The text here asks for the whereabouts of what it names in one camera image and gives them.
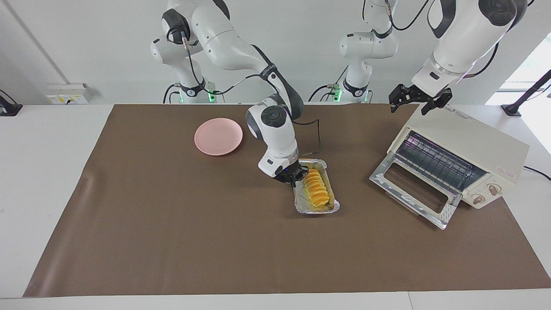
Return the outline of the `silver aluminium foil tray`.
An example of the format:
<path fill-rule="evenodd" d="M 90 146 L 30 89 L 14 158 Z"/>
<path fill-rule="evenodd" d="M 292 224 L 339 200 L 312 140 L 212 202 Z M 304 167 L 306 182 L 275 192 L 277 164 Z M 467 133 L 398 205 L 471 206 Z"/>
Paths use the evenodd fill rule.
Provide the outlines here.
<path fill-rule="evenodd" d="M 336 196 L 333 192 L 332 184 L 329 181 L 329 175 L 327 173 L 327 164 L 325 163 L 325 161 L 320 159 L 299 159 L 299 162 L 302 166 L 308 167 L 308 169 L 316 169 L 321 173 L 321 176 L 329 193 L 329 203 L 325 206 L 325 208 L 314 208 L 307 198 L 302 180 L 297 182 L 296 188 L 293 189 L 294 205 L 297 212 L 301 214 L 332 214 L 337 212 L 340 209 L 341 205 L 340 202 L 336 199 Z"/>

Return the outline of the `white wall power outlet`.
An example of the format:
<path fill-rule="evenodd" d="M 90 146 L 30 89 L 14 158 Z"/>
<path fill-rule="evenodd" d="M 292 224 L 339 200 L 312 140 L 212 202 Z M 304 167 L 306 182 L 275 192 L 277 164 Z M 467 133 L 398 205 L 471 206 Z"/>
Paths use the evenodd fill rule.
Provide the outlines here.
<path fill-rule="evenodd" d="M 54 105 L 90 104 L 93 94 L 85 83 L 49 84 L 46 97 Z"/>

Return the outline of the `brown table mat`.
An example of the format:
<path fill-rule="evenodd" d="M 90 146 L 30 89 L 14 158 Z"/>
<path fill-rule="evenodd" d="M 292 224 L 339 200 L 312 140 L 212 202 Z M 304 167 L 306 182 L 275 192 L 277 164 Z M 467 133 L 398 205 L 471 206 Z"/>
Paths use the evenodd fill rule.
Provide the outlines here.
<path fill-rule="evenodd" d="M 304 216 L 248 135 L 224 157 L 195 130 L 246 106 L 116 105 L 24 296 L 298 294 L 551 288 L 507 204 L 462 204 L 440 230 L 369 176 L 415 111 L 308 106 L 341 209 Z"/>

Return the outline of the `pink round plate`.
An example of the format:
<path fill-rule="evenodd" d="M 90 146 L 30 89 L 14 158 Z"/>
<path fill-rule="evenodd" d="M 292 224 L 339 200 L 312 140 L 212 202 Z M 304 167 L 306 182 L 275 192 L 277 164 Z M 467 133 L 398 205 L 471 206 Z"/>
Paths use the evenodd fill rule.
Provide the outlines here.
<path fill-rule="evenodd" d="M 196 148 L 211 156 L 222 156 L 236 150 L 243 139 L 243 130 L 230 118 L 213 118 L 203 122 L 195 131 Z"/>

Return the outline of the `black stand base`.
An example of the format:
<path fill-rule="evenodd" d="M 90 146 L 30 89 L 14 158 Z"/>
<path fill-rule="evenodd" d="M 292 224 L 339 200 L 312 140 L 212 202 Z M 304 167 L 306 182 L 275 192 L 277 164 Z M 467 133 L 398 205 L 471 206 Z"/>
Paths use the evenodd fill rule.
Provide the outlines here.
<path fill-rule="evenodd" d="M 16 116 L 22 109 L 22 104 L 18 104 L 8 93 L 0 89 L 0 116 Z"/>

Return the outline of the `cream toaster oven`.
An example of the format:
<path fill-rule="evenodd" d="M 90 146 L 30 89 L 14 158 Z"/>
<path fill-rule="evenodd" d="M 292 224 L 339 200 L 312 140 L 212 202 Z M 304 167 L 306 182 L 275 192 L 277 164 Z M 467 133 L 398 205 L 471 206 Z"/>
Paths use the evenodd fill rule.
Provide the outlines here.
<path fill-rule="evenodd" d="M 479 208 L 473 206 L 477 209 L 515 188 L 529 154 L 529 145 L 526 143 L 452 106 L 436 108 L 426 115 L 422 115 L 422 107 L 417 108 L 387 152 L 396 153 L 410 131 L 417 132 L 487 172 L 487 175 L 461 192 L 462 200 L 470 206 L 472 195 L 484 196 L 484 205 Z M 499 185 L 502 194 L 492 196 L 487 189 L 488 184 Z"/>

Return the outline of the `yellow sliced bread loaf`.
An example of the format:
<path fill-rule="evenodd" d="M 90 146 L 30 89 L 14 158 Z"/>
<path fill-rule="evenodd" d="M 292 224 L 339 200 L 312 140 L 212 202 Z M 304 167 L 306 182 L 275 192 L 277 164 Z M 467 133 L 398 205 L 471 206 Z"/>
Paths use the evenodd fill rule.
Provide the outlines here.
<path fill-rule="evenodd" d="M 325 208 L 329 203 L 329 193 L 321 173 L 316 169 L 309 169 L 303 179 L 306 195 L 314 208 Z"/>

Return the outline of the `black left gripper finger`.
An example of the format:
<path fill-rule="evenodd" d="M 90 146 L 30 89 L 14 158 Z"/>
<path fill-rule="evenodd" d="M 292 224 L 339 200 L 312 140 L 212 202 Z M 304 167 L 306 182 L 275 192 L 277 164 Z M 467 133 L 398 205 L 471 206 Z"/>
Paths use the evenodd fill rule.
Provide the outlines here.
<path fill-rule="evenodd" d="M 395 113 L 397 109 L 405 104 L 408 104 L 407 87 L 405 85 L 398 85 L 390 93 L 390 106 L 391 112 Z"/>
<path fill-rule="evenodd" d="M 429 98 L 427 100 L 427 103 L 422 108 L 422 115 L 426 115 L 436 108 L 444 108 L 452 98 L 452 90 L 450 88 L 445 88 L 439 95 L 440 96 L 437 98 Z"/>

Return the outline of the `glass oven door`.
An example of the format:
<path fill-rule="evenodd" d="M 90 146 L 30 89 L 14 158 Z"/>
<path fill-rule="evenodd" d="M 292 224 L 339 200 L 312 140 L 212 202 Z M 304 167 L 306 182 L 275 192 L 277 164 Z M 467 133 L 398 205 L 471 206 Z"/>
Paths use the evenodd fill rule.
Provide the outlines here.
<path fill-rule="evenodd" d="M 405 157 L 388 153 L 369 178 L 414 214 L 445 230 L 462 193 Z"/>

